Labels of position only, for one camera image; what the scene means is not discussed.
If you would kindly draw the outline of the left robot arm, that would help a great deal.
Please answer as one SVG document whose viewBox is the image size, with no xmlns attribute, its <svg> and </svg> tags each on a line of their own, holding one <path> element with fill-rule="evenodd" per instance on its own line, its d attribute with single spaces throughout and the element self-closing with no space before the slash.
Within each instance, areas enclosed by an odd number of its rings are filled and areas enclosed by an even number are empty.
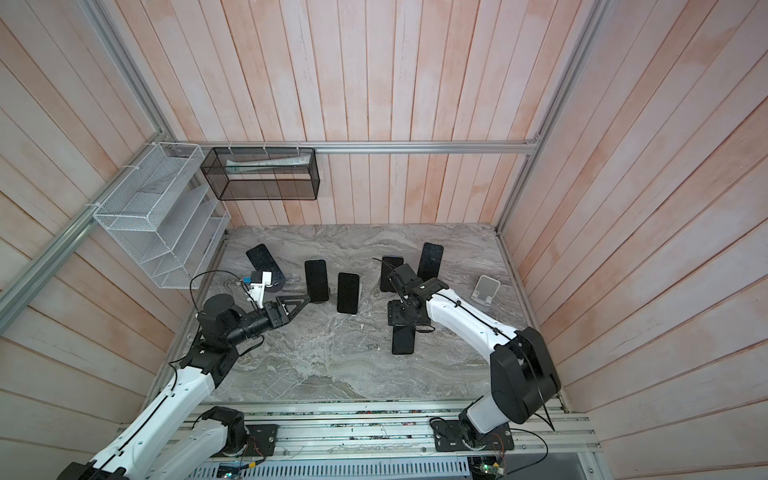
<svg viewBox="0 0 768 480">
<path fill-rule="evenodd" d="M 288 325 L 309 303 L 307 295 L 278 296 L 246 312 L 228 294 L 207 299 L 197 315 L 200 332 L 171 381 L 115 440 L 90 461 L 70 463 L 58 477 L 184 479 L 216 454 L 242 456 L 250 432 L 244 414 L 228 407 L 207 410 L 183 440 L 165 446 L 243 355 L 240 344 Z"/>
</svg>

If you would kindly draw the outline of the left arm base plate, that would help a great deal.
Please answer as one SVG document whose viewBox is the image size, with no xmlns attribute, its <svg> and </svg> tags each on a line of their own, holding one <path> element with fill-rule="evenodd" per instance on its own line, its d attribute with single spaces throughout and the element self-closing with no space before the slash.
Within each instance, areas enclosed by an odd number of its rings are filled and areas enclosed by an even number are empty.
<svg viewBox="0 0 768 480">
<path fill-rule="evenodd" d="M 277 424 L 247 424 L 246 458 L 269 458 L 274 455 L 279 426 Z"/>
</svg>

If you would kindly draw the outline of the purple edged phone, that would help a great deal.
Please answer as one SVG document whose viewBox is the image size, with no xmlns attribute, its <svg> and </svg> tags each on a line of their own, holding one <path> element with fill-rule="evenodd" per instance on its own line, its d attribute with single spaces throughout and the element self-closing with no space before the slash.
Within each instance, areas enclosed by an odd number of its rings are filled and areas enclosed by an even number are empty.
<svg viewBox="0 0 768 480">
<path fill-rule="evenodd" d="M 437 278 L 444 254 L 442 245 L 425 242 L 422 247 L 417 275 L 424 281 Z"/>
</svg>

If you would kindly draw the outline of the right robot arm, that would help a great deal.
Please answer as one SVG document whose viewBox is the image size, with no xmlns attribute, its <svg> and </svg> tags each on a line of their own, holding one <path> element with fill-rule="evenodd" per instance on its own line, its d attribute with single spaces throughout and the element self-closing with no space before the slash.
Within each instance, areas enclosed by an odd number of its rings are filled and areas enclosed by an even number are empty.
<svg viewBox="0 0 768 480">
<path fill-rule="evenodd" d="M 516 329 L 491 318 L 436 278 L 405 280 L 393 274 L 389 282 L 399 296 L 388 305 L 388 322 L 395 330 L 413 337 L 437 323 L 473 347 L 490 368 L 488 393 L 455 421 L 430 421 L 438 450 L 482 449 L 499 428 L 524 424 L 559 393 L 561 381 L 536 329 Z"/>
</svg>

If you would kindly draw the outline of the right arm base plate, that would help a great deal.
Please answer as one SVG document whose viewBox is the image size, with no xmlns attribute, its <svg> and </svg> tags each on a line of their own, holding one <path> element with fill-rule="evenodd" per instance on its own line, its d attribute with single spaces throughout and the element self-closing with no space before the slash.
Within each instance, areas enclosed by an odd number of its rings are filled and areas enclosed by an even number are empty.
<svg viewBox="0 0 768 480">
<path fill-rule="evenodd" d="M 502 424 L 488 433 L 478 433 L 463 420 L 432 417 L 428 422 L 438 452 L 497 451 L 515 449 L 511 429 Z"/>
</svg>

